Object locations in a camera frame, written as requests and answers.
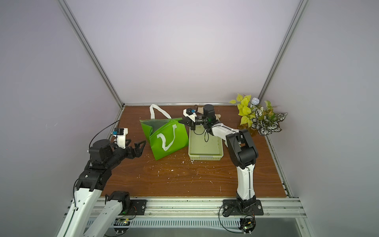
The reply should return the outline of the green insulated delivery bag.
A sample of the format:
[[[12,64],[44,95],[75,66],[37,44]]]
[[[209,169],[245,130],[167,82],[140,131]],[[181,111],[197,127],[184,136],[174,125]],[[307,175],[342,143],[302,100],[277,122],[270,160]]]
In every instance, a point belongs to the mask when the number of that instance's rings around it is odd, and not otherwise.
[[[149,107],[150,119],[141,120],[140,124],[148,140],[155,160],[160,160],[189,145],[186,127],[180,123],[181,118],[172,118],[158,105]]]

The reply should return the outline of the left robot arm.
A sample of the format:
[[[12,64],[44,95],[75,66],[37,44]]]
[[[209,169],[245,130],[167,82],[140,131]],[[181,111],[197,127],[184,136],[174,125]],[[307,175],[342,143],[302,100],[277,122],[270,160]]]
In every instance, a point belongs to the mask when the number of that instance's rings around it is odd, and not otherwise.
[[[90,159],[73,187],[73,201],[58,232],[59,237],[103,237],[119,215],[137,215],[137,207],[129,192],[114,191],[106,196],[105,206],[90,227],[87,227],[92,210],[107,181],[124,159],[142,156],[146,141],[124,148],[108,139],[98,140],[90,146]]]

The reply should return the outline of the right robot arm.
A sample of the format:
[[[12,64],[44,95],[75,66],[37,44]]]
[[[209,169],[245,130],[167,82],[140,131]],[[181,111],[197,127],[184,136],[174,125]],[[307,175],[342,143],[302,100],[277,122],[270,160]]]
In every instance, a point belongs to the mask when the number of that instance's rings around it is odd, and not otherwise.
[[[246,129],[233,129],[221,123],[211,104],[203,106],[202,113],[192,108],[184,109],[183,116],[181,124],[188,126],[191,130],[202,125],[205,132],[226,142],[231,161],[237,168],[237,203],[243,210],[251,209],[257,202],[254,190],[254,169],[259,153],[250,132]]]

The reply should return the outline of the beige knitted glove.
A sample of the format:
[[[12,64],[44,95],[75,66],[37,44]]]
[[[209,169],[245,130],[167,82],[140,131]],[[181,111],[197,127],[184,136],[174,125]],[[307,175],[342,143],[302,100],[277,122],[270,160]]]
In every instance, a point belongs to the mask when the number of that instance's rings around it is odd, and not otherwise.
[[[204,114],[204,107],[198,107],[197,113]],[[220,118],[221,118],[220,114],[216,114],[215,116],[216,116],[217,120],[220,120]]]

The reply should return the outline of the pale green plastic basket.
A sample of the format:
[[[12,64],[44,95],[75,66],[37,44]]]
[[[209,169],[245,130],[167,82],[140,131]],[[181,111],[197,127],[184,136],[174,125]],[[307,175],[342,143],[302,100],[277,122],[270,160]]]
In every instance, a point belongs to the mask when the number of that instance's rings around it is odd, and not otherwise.
[[[224,156],[222,139],[209,135],[202,125],[189,131],[189,158],[191,161],[219,161]]]

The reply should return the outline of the potted plant in amber vase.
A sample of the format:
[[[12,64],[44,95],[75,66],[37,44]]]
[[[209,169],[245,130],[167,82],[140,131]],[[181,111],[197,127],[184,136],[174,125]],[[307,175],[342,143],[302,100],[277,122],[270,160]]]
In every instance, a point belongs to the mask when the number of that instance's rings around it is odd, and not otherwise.
[[[238,115],[241,117],[240,126],[260,136],[280,132],[280,123],[288,116],[287,113],[275,112],[270,101],[266,100],[262,105],[258,98],[251,95],[238,94],[229,103],[237,106]]]

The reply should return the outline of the left controller board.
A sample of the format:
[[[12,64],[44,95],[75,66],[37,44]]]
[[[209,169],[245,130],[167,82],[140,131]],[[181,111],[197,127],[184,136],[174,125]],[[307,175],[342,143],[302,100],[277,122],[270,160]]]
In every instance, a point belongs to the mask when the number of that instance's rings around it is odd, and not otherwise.
[[[131,221],[129,219],[121,218],[120,220],[116,220],[114,222],[113,228],[115,231],[115,236],[121,236],[129,230]]]

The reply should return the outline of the controller board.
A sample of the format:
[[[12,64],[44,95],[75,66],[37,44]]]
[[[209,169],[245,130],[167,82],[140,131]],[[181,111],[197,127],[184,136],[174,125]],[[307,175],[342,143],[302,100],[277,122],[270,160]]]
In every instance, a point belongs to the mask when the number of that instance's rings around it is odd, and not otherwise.
[[[114,222],[113,228],[115,231],[115,236],[121,236],[129,230],[131,221],[129,219],[121,218],[120,220],[116,220]]]
[[[256,228],[256,219],[254,216],[248,215],[240,219],[239,229],[243,234],[251,234]]]

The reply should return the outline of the right controller board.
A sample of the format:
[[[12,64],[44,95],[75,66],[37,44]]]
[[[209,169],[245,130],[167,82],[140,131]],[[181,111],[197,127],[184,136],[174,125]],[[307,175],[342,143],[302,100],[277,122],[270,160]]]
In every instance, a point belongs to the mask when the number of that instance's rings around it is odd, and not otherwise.
[[[251,234],[256,228],[256,219],[254,216],[248,215],[240,219],[239,229],[243,234]]]

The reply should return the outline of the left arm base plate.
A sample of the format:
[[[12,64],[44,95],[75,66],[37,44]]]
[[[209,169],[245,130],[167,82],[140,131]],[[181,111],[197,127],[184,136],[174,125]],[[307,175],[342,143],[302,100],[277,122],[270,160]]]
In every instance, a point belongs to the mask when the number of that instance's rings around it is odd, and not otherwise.
[[[143,216],[147,208],[146,199],[132,199],[129,208],[120,213],[121,216]]]

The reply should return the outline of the aluminium front rail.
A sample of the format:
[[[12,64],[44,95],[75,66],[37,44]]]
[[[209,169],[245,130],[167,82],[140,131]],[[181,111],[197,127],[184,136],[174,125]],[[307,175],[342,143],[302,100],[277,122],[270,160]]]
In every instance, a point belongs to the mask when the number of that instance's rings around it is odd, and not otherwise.
[[[144,218],[215,218],[222,215],[224,199],[233,198],[132,198],[146,199]],[[298,198],[261,198],[264,215],[267,218],[306,218],[306,212]]]

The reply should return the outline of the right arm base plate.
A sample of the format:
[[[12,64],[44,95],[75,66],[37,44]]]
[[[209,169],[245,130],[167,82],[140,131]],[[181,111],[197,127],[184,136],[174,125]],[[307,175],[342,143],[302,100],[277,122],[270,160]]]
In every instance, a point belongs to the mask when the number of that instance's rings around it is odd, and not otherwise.
[[[263,216],[264,210],[261,201],[258,199],[252,199],[247,201],[241,201],[239,199],[224,199],[222,204],[222,215],[224,217],[229,216]]]

